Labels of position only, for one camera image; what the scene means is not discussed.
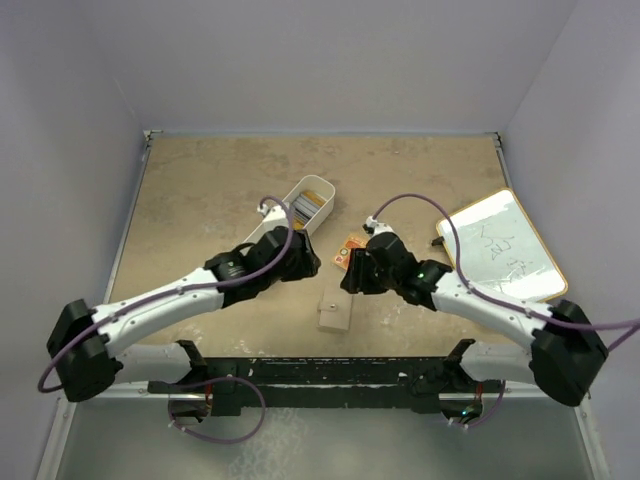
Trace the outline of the white credit card stack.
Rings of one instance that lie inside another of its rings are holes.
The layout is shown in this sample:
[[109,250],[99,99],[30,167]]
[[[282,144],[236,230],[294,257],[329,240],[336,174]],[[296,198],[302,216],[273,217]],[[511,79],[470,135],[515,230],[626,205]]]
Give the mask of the white credit card stack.
[[294,210],[306,218],[316,215],[324,204],[325,202],[321,198],[307,193],[299,194],[293,201]]

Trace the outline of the white oblong plastic tray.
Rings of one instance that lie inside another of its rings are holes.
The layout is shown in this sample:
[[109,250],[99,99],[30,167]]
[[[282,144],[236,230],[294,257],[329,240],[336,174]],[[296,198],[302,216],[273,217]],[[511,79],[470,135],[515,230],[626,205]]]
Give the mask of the white oblong plastic tray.
[[[311,236],[332,212],[335,195],[336,188],[332,183],[316,175],[307,175],[282,199],[282,203],[293,215],[294,228],[303,229]],[[259,206],[258,213],[262,220],[246,242],[256,243],[271,228],[288,226],[279,204]]]

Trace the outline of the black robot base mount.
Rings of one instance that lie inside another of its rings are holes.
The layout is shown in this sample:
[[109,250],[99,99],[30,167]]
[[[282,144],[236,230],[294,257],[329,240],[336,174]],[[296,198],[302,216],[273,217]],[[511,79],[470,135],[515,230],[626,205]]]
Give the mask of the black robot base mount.
[[244,408],[402,409],[435,414],[452,398],[464,400],[501,390],[498,381],[476,381],[460,365],[473,341],[460,341],[436,357],[203,357],[190,341],[191,370],[170,384],[148,383],[153,394],[172,400],[206,394],[212,416],[238,416]]

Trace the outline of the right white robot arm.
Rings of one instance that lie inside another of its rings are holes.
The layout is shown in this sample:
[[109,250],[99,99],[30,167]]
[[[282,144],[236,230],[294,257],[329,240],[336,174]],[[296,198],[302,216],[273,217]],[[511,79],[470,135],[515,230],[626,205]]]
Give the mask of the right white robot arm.
[[552,306],[504,294],[493,298],[465,284],[452,267],[416,259],[394,233],[376,235],[352,250],[340,287],[349,294],[393,291],[410,305],[464,318],[514,342],[512,348],[474,344],[449,362],[444,376],[456,391],[478,381],[515,381],[577,407],[609,356],[577,304],[563,300]]

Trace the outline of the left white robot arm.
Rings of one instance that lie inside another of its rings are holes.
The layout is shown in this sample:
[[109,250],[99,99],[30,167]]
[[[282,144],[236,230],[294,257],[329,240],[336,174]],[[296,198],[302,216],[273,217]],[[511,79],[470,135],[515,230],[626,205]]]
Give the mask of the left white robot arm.
[[137,297],[90,307],[65,305],[46,343],[47,370],[71,402],[83,402],[123,380],[128,348],[188,318],[252,300],[276,282],[317,275],[321,261],[307,231],[278,226],[255,242],[210,258],[181,279]]

